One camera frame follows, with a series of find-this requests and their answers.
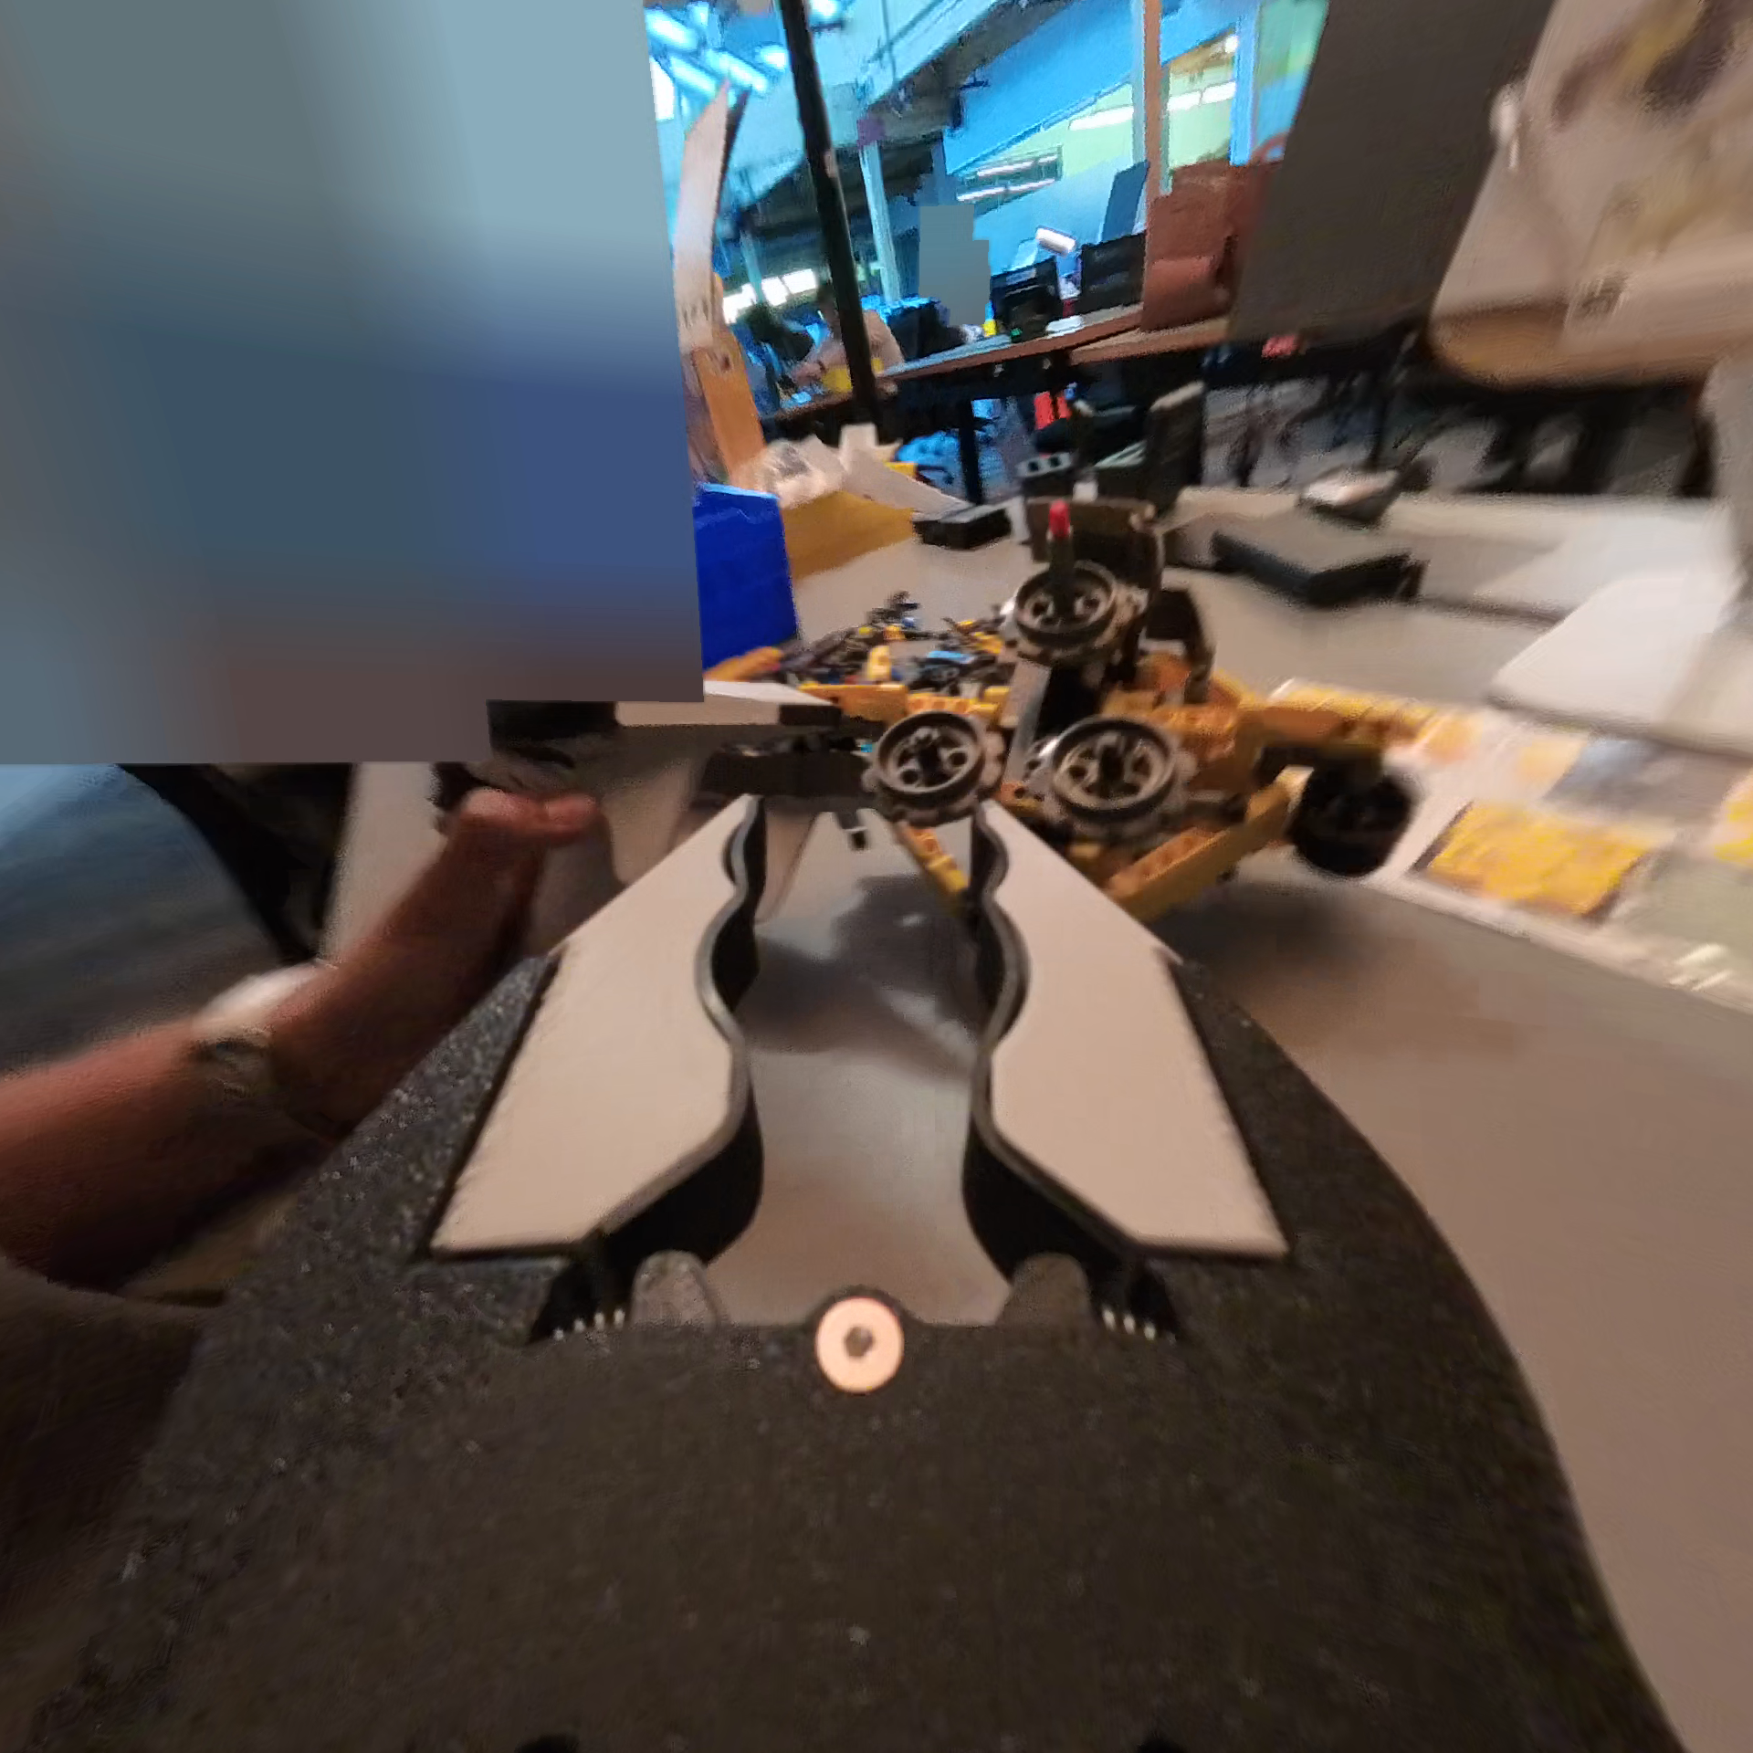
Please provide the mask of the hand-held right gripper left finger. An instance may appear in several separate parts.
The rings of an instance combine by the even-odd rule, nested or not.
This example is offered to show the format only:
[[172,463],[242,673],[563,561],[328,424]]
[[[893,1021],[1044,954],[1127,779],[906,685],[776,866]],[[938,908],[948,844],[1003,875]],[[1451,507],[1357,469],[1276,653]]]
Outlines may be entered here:
[[735,799],[557,946],[433,1254],[604,1243],[709,1260],[749,1227],[763,1151],[735,1011],[758,970],[766,826]]

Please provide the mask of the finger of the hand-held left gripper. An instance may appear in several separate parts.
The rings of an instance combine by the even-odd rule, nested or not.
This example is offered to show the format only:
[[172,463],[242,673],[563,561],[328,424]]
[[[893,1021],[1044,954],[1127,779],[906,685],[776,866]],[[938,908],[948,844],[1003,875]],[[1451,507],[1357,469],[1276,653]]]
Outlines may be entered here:
[[831,819],[844,845],[863,854],[863,740],[781,740],[738,743],[714,752],[703,770],[703,810],[715,813],[738,798],[762,799],[763,887],[756,910],[767,923],[783,906],[800,868],[818,819]]
[[705,682],[676,704],[616,704],[621,731],[812,731],[840,722],[834,699],[779,682]]

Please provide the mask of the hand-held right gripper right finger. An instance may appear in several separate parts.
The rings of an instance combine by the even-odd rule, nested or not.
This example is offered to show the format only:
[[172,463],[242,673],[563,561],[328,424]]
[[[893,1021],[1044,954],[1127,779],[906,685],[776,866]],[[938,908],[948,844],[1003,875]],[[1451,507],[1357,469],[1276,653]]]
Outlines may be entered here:
[[1122,1258],[1283,1260],[1174,957],[997,804],[971,844],[977,1139]]

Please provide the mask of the grey toy wheel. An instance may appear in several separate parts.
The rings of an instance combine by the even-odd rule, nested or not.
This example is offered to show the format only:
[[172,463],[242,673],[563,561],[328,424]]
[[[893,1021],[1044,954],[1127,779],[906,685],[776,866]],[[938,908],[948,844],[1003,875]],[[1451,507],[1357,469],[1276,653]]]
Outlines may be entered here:
[[983,718],[950,710],[903,716],[868,753],[868,806],[902,826],[968,819],[997,792],[1003,755],[1002,734]]

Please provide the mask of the pile of toy building pieces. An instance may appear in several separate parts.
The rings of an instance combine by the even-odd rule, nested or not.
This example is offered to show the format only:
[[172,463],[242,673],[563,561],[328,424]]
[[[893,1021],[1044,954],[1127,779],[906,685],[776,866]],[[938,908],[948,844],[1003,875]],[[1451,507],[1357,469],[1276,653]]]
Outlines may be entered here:
[[899,685],[924,694],[997,688],[1014,655],[1002,617],[936,619],[899,590],[863,620],[781,648],[762,679],[788,688]]

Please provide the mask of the yellow toy vehicle model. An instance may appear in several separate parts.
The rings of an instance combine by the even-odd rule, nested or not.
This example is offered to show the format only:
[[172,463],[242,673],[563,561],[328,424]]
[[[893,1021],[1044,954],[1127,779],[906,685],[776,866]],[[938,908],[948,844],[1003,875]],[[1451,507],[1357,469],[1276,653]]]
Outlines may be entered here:
[[[1034,569],[990,610],[1014,655],[997,688],[805,685],[836,702],[840,722],[781,740],[863,740],[872,750],[903,716],[986,720],[1006,755],[997,792],[978,806],[997,804],[1142,925],[1273,848],[1348,884],[1392,862],[1416,813],[1416,790],[1393,766],[1418,733],[1416,715],[1350,697],[1271,699],[1222,675],[1198,601],[1168,577],[1168,533],[1146,500],[1025,507]],[[776,682],[762,679],[776,653],[750,649],[709,679]],[[868,796],[863,815],[882,819]],[[950,908],[964,910],[973,877],[943,844],[953,823],[884,823]]]

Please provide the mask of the person's left forearm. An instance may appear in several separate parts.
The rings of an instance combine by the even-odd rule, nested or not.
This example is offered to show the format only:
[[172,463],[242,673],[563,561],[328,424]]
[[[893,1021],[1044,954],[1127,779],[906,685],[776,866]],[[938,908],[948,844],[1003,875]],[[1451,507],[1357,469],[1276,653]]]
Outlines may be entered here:
[[91,1285],[338,1142],[281,1088],[263,1028],[166,1024],[2,1080],[2,1251]]

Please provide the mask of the person's left hand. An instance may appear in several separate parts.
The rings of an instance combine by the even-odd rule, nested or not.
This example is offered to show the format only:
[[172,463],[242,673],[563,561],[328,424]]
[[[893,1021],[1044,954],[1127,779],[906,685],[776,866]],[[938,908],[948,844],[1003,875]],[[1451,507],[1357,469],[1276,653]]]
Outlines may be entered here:
[[599,826],[583,796],[471,792],[400,900],[270,1014],[289,1114],[343,1138],[378,1108],[503,973],[551,854]]

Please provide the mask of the blue plastic bin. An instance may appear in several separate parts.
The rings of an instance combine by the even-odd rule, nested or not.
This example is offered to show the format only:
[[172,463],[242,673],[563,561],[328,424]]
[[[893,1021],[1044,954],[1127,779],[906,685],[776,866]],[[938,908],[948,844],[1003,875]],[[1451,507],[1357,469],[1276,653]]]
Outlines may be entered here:
[[776,497],[697,486],[693,548],[705,670],[797,637],[793,570]]

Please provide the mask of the yellow box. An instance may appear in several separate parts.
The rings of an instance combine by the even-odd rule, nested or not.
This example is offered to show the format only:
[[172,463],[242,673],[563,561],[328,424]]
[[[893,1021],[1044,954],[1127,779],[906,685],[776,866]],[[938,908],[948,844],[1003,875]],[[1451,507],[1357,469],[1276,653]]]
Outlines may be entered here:
[[914,514],[851,491],[831,491],[781,507],[781,533],[797,584],[910,540]]

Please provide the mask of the white plastic bag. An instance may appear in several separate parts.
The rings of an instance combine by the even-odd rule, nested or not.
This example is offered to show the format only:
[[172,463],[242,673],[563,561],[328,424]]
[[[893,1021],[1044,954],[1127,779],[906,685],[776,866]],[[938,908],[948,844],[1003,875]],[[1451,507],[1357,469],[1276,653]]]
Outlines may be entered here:
[[750,491],[779,500],[791,511],[834,496],[903,511],[910,518],[943,518],[968,501],[928,485],[895,460],[895,444],[878,444],[872,427],[846,427],[834,444],[807,432],[783,436],[763,448],[750,463]]

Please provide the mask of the long wooden table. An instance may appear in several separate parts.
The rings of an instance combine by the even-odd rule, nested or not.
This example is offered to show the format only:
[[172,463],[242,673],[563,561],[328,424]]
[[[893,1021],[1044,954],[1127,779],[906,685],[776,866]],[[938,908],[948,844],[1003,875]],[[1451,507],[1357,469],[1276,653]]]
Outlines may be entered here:
[[884,370],[881,395],[895,408],[938,403],[983,403],[1070,382],[1080,368],[1160,359],[1202,357],[1229,336],[1227,317],[1208,317],[1176,328],[1144,326],[1140,305],[1089,317],[1063,317],[1025,340],[988,336],[952,350]]

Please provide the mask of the yellow grey sticker sheet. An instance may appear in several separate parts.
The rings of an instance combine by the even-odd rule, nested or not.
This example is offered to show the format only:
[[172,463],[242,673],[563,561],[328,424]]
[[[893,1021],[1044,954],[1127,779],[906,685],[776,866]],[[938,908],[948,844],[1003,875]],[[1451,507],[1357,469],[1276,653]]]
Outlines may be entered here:
[[1375,887],[1749,1011],[1747,765],[1483,710],[1393,755],[1416,813]]

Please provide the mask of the black charger case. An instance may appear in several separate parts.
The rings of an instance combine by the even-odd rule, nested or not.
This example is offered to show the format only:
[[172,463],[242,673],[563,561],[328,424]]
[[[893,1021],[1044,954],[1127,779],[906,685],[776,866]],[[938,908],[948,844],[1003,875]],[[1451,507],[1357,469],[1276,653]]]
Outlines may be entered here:
[[1208,392],[1200,381],[1188,382],[1152,402],[1146,415],[1144,486],[1146,501],[1168,514],[1188,488],[1203,477]]

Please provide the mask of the black pole stand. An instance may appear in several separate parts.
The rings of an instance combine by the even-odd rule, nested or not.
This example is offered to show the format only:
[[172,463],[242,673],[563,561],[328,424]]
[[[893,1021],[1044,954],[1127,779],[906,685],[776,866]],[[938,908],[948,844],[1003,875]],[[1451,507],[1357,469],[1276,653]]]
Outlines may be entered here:
[[858,270],[851,252],[846,208],[840,186],[839,151],[831,133],[825,91],[820,80],[812,13],[805,2],[779,2],[786,65],[794,89],[794,109],[803,160],[814,189],[818,223],[824,240],[828,285],[834,292],[839,338],[848,374],[851,402],[881,424],[884,398],[872,364],[869,338],[861,315]]

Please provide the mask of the black power hub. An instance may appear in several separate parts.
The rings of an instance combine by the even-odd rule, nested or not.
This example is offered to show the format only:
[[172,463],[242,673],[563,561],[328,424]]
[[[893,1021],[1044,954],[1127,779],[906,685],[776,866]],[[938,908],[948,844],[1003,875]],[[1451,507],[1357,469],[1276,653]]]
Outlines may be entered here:
[[1411,601],[1421,594],[1424,561],[1411,549],[1322,523],[1218,525],[1212,563],[1304,608],[1361,601]]

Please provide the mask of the small silver device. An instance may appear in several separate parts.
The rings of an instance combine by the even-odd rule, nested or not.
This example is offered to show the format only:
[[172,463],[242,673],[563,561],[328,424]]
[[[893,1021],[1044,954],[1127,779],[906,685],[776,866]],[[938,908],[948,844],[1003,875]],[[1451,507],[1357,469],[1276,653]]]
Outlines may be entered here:
[[1373,528],[1404,491],[1404,473],[1340,469],[1311,480],[1297,496],[1297,507],[1357,528]]

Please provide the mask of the white book stand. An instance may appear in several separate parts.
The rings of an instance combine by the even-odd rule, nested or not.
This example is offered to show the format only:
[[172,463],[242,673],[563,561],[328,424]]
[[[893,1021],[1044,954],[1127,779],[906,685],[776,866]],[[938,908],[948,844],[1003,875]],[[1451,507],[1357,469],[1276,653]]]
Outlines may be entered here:
[[1495,704],[1548,720],[1674,748],[1749,755],[1749,344],[1729,353],[1660,356],[1616,347],[1571,353],[1555,319],[1508,314],[1439,323],[1437,357],[1487,384],[1702,381],[1715,436],[1723,557],[1634,559],[1526,648],[1489,688]]

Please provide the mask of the black divider panel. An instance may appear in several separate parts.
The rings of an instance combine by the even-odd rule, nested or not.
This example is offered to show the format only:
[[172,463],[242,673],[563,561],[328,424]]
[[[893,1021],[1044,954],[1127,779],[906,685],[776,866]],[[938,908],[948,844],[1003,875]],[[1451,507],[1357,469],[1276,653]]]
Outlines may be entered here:
[[1370,336],[1429,317],[1551,2],[1329,5],[1263,198],[1229,340]]

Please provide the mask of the open instruction booklet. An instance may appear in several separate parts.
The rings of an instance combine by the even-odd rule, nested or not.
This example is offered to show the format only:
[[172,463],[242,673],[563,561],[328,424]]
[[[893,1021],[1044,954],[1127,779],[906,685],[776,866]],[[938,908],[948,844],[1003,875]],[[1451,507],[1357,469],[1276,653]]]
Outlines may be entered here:
[[1436,322],[1538,315],[1577,356],[1749,344],[1749,2],[1555,5],[1492,129]]

